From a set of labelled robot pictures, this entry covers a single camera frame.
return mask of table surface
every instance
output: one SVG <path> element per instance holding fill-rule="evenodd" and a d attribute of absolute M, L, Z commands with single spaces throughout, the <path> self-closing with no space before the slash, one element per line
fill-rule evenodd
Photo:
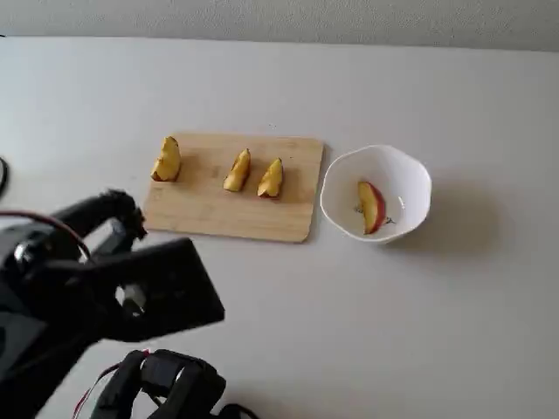
<path fill-rule="evenodd" d="M 556 417 L 559 55 L 6 38 L 0 57 L 4 208 L 109 187 L 142 203 L 177 130 L 313 136 L 322 175 L 387 143 L 434 185 L 428 221 L 388 247 L 343 236 L 318 206 L 304 244 L 193 237 L 226 321 L 92 347 L 42 417 L 68 417 L 102 368 L 145 346 L 206 359 L 224 400 L 263 419 Z"/>

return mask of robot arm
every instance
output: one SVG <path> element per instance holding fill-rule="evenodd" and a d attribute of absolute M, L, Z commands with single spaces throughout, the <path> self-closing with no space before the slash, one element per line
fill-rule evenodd
<path fill-rule="evenodd" d="M 20 418 L 35 416 L 101 339 L 140 341 L 224 319 L 188 238 L 131 251 L 146 231 L 124 192 L 53 217 L 81 237 L 105 221 L 113 231 L 86 262 L 66 231 L 41 223 L 0 231 L 0 399 Z"/>

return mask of wooden cutting board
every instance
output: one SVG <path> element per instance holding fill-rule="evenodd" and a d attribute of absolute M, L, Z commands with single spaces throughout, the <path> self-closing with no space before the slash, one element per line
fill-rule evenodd
<path fill-rule="evenodd" d="M 151 182 L 143 207 L 146 228 L 282 242 L 307 238 L 321 168 L 320 141 L 200 133 L 173 137 L 181 149 L 181 171 L 176 182 Z M 223 190 L 223 180 L 244 148 L 251 151 L 245 187 L 238 193 Z M 260 198 L 260 178 L 277 157 L 284 166 L 281 195 Z"/>

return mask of apple wedge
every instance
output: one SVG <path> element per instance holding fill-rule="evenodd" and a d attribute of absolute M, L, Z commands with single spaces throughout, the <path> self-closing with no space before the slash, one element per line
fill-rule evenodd
<path fill-rule="evenodd" d="M 157 182 L 174 182 L 181 169 L 181 152 L 173 137 L 165 137 L 161 153 L 151 170 L 151 178 Z"/>
<path fill-rule="evenodd" d="M 245 148 L 233 162 L 233 166 L 224 180 L 224 189 L 239 192 L 245 186 L 246 179 L 251 173 L 251 152 Z"/>
<path fill-rule="evenodd" d="M 283 183 L 283 163 L 281 159 L 272 161 L 259 183 L 258 196 L 261 198 L 277 198 Z"/>
<path fill-rule="evenodd" d="M 369 182 L 359 182 L 357 193 L 365 219 L 365 234 L 372 234 L 380 229 L 386 217 L 383 194 Z"/>

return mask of white bowl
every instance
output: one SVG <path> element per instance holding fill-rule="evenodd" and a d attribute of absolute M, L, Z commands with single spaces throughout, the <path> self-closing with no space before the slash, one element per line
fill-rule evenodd
<path fill-rule="evenodd" d="M 381 191 L 386 220 L 373 234 L 363 233 L 357 183 Z M 338 157 L 328 168 L 321 192 L 326 218 L 356 240 L 385 244 L 416 229 L 431 206 L 431 177 L 419 161 L 391 146 L 368 146 Z"/>

